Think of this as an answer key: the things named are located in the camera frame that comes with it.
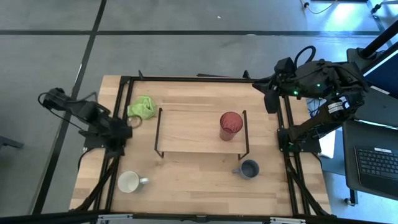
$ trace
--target white mug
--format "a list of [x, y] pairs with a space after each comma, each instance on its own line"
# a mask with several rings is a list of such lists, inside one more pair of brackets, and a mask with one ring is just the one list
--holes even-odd
[[133, 171], [122, 173], [118, 179], [118, 187], [124, 193], [131, 193], [148, 183], [148, 178], [140, 178], [139, 175]]

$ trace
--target wooden tabletop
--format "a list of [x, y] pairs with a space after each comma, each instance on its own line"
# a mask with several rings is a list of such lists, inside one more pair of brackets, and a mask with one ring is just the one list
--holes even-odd
[[[119, 80], [120, 76], [103, 78], [99, 103], [109, 109], [114, 108]], [[118, 177], [123, 172], [132, 170], [148, 177], [150, 183], [130, 194], [122, 193], [116, 186], [112, 211], [267, 216], [292, 214], [284, 160], [277, 143], [277, 115], [266, 113], [262, 93], [251, 84], [136, 81], [131, 102], [141, 95], [149, 95], [158, 108], [163, 109], [161, 120], [164, 122], [161, 128], [168, 132], [179, 132], [168, 125], [173, 121], [188, 124], [195, 122], [191, 116], [203, 113], [209, 118], [216, 118], [227, 111], [242, 113], [246, 110], [250, 154], [243, 160], [255, 160], [259, 164], [260, 173], [252, 180], [243, 180], [232, 174], [231, 171], [239, 166], [238, 157], [236, 154], [224, 153], [222, 149], [219, 149], [222, 153], [209, 153], [206, 150], [187, 152], [186, 147], [198, 145], [199, 139], [213, 137], [214, 133], [210, 135], [203, 130], [189, 131], [188, 136], [191, 137], [186, 139], [175, 136], [171, 138], [173, 134], [166, 132], [160, 134], [159, 142], [163, 141], [163, 144], [160, 144], [159, 149], [166, 149], [165, 157], [160, 158], [154, 151], [157, 118], [152, 118], [133, 130], [133, 138], [127, 140], [126, 155], [121, 158], [118, 169]], [[291, 98], [290, 104], [295, 124], [308, 119], [305, 100]], [[287, 126], [285, 112], [284, 123]], [[238, 147], [240, 143], [237, 142], [241, 142], [239, 140], [242, 136], [236, 137], [237, 145], [232, 148], [239, 151], [241, 147]], [[210, 142], [212, 141], [209, 145], [199, 144], [199, 148], [214, 148], [218, 141], [213, 139]], [[103, 156], [104, 150], [96, 149], [82, 159], [70, 208], [79, 206], [93, 190], [98, 182]], [[319, 161], [311, 154], [301, 153], [300, 156], [307, 188], [323, 209], [330, 212]], [[102, 208], [107, 189], [106, 186], [101, 199]], [[299, 211], [303, 212], [299, 192], [296, 186]]]

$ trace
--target green towel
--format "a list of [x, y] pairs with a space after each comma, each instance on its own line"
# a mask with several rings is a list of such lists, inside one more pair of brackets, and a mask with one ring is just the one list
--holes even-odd
[[127, 115], [140, 116], [149, 119], [156, 114], [156, 104], [149, 96], [140, 96], [132, 105], [127, 107]]

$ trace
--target red cup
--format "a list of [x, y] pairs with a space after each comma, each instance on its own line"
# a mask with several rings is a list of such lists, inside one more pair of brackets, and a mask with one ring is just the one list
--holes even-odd
[[235, 112], [227, 112], [220, 118], [220, 138], [224, 141], [229, 141], [242, 127], [242, 117]]

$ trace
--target floor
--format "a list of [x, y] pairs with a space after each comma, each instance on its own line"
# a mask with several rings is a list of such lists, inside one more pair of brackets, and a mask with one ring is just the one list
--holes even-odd
[[[272, 74], [278, 59], [294, 57], [308, 45], [317, 48], [316, 59], [344, 61], [346, 49], [367, 46], [380, 28], [387, 28], [398, 18], [398, 6], [383, 6], [376, 13], [377, 18], [373, 18], [367, 4], [347, 2], [339, 2], [318, 15], [303, 11], [299, 0], [104, 2], [103, 16], [95, 24], [101, 0], [41, 0], [40, 4], [33, 0], [0, 0], [0, 135], [25, 143], [21, 150], [3, 147], [0, 151], [0, 217], [30, 213], [53, 150], [60, 120], [37, 103], [40, 93], [54, 87], [71, 93], [75, 82], [79, 85], [83, 77], [78, 92], [81, 98], [99, 90], [103, 75], [137, 75], [139, 69], [144, 75], [208, 73], [232, 77], [240, 77], [248, 70], [253, 78], [266, 77]], [[329, 5], [310, 3], [314, 11]], [[91, 39], [89, 35], [64, 35], [93, 27], [100, 31], [266, 32], [92, 35]], [[52, 31], [36, 35], [24, 30]], [[45, 213], [68, 210], [82, 145], [83, 138], [70, 126], [47, 195]], [[349, 195], [344, 177], [325, 173], [325, 180], [335, 215], [398, 222], [392, 210], [398, 202], [359, 193], [359, 205], [349, 207], [342, 202]]]

